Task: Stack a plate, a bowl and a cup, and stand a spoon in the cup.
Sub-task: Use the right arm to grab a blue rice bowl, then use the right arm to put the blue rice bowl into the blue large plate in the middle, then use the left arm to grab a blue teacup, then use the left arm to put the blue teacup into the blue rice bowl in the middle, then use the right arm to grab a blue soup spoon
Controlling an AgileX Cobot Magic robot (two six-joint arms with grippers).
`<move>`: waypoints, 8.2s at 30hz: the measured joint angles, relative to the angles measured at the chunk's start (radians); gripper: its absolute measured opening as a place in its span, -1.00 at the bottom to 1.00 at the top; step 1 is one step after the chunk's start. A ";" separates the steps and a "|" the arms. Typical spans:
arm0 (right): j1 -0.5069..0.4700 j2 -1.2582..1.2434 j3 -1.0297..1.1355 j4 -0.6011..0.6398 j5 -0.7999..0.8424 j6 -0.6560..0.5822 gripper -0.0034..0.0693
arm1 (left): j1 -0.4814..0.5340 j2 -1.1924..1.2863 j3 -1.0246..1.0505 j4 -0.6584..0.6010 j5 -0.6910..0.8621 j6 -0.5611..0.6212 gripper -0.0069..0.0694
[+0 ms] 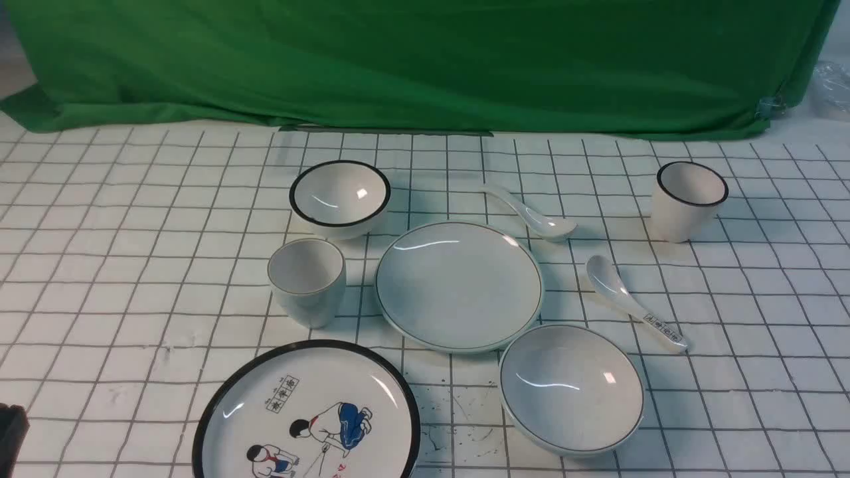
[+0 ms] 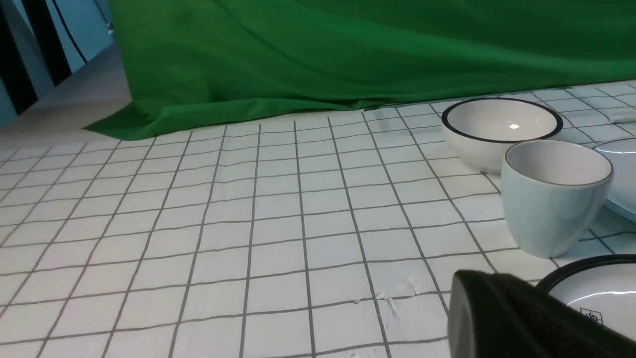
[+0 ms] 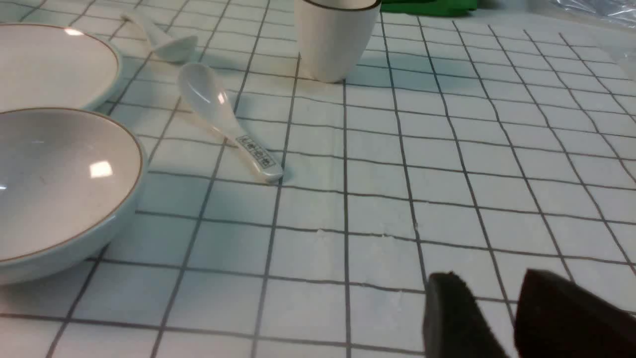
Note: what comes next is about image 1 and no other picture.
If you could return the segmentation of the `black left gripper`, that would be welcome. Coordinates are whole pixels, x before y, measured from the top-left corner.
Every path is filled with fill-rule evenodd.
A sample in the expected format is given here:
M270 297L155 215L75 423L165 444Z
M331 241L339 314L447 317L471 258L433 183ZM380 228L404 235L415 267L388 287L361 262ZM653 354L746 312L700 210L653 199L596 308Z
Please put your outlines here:
M12 477L19 450L29 430L25 409L1 404L1 477Z

